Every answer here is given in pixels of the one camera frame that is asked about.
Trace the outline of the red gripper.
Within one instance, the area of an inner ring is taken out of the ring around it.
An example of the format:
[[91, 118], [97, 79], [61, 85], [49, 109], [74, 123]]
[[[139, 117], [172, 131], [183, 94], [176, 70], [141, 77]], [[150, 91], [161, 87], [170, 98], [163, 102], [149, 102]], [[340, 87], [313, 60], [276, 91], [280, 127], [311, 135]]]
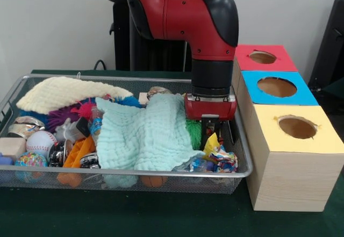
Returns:
[[[192, 94], [184, 96], [185, 112], [188, 119], [201, 120], [202, 116], [215, 115], [223, 121], [221, 136], [224, 140], [232, 142], [233, 136], [230, 122], [234, 118], [237, 108], [235, 96], [229, 95], [228, 98], [199, 98]], [[211, 121], [203, 120], [203, 140], [211, 136]]]

